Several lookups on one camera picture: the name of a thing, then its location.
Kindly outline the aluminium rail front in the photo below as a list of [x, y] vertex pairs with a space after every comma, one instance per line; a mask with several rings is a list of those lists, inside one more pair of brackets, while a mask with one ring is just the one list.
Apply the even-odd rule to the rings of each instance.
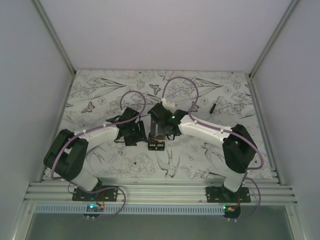
[[[223, 178], [104, 178], [102, 182], [108, 186], [118, 186], [120, 193], [117, 202], [124, 199], [129, 204], [173, 204], [192, 205], [207, 203], [206, 187], [221, 186]], [[246, 180], [244, 186], [249, 189], [253, 206], [261, 201], [263, 206], [296, 206], [298, 201], [293, 188], [281, 185], [274, 176], [267, 179]], [[62, 180], [43, 179], [31, 182], [24, 200], [38, 203], [70, 203], [72, 195], [68, 192], [72, 187]]]

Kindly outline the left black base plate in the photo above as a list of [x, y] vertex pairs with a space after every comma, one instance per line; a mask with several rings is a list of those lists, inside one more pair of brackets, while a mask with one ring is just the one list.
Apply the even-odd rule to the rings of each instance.
[[74, 202], [115, 202], [118, 190], [117, 186], [102, 185], [95, 187], [93, 192], [85, 192], [76, 187], [70, 193]]

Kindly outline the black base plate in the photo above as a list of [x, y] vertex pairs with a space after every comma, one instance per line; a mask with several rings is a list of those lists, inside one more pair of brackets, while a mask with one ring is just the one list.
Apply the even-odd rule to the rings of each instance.
[[207, 186], [205, 196], [208, 203], [250, 203], [251, 196], [247, 187], [240, 187], [236, 192], [232, 192], [224, 186]]
[[95, 187], [93, 192], [85, 192], [76, 187], [70, 193], [74, 202], [115, 202], [118, 190], [117, 186], [102, 185]]

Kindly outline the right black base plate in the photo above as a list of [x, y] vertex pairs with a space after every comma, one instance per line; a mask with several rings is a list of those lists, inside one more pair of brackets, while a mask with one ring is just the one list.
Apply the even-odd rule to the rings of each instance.
[[208, 203], [250, 203], [251, 196], [247, 187], [240, 187], [236, 192], [232, 192], [224, 186], [207, 186], [205, 196]]

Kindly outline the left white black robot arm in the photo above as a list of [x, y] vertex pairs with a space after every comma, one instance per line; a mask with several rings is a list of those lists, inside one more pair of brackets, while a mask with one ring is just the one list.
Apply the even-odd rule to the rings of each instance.
[[61, 130], [48, 152], [43, 164], [51, 170], [51, 178], [64, 179], [84, 191], [91, 201], [98, 200], [102, 195], [100, 180], [84, 168], [84, 161], [89, 151], [105, 142], [124, 140], [140, 141], [143, 136], [141, 113], [127, 107], [122, 115], [110, 118], [103, 124], [72, 132]]

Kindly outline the black fuse box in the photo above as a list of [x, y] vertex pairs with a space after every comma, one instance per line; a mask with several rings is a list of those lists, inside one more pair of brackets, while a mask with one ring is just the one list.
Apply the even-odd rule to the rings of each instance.
[[164, 151], [165, 141], [156, 139], [155, 135], [148, 135], [147, 149], [149, 151]]

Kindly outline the left green circuit board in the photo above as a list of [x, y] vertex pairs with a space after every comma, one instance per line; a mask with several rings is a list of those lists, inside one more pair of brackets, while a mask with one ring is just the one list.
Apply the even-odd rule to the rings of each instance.
[[97, 218], [104, 212], [104, 205], [101, 204], [88, 204], [84, 211], [86, 218]]

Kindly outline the right green circuit board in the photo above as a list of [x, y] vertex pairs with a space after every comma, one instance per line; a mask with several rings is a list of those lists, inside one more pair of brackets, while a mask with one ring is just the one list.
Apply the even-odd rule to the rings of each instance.
[[227, 219], [237, 219], [240, 217], [241, 215], [241, 206], [237, 206], [237, 205], [224, 205], [223, 206], [223, 210], [224, 210], [224, 218]]

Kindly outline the green circuit board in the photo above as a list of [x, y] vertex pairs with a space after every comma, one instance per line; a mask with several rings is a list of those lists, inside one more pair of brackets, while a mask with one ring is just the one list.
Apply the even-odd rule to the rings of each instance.
[[104, 205], [101, 204], [88, 204], [84, 211], [86, 218], [97, 218], [104, 212]]
[[224, 218], [227, 219], [237, 219], [240, 217], [241, 215], [241, 206], [237, 206], [237, 205], [224, 205], [223, 206], [223, 210], [224, 210]]

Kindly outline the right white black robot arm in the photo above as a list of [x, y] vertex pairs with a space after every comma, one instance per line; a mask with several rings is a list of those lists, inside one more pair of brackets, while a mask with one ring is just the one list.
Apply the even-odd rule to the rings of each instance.
[[234, 127], [221, 126], [196, 118], [190, 112], [177, 109], [171, 112], [162, 103], [157, 103], [148, 112], [151, 121], [159, 130], [151, 130], [151, 135], [173, 141], [187, 135], [196, 137], [216, 147], [220, 147], [226, 165], [226, 173], [221, 190], [226, 202], [234, 202], [240, 195], [249, 164], [256, 155], [257, 146], [247, 129], [237, 124]]

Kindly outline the floral printed mat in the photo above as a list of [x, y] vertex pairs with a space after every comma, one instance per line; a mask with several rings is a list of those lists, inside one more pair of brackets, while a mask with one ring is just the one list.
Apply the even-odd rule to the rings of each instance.
[[[79, 70], [75, 75], [60, 127], [70, 131], [90, 129], [118, 116], [126, 107], [147, 112], [165, 97], [181, 110], [214, 124], [245, 126], [261, 155], [250, 163], [248, 176], [269, 179], [272, 175], [256, 118], [246, 75], [242, 72]], [[216, 107], [213, 114], [210, 109]], [[198, 179], [226, 173], [221, 147], [182, 135], [165, 143], [164, 151], [108, 141], [88, 153], [84, 168], [98, 178]]]

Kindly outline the black screwdriver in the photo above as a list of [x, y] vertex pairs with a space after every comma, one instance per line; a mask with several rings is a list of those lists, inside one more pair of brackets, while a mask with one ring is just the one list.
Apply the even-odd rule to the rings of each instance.
[[215, 110], [216, 106], [217, 106], [217, 104], [216, 104], [216, 103], [214, 103], [214, 104], [212, 105], [212, 107], [211, 107], [211, 109], [210, 109], [210, 111], [209, 111], [209, 113], [210, 113], [210, 114], [213, 114], [213, 112], [214, 112], [214, 110]]

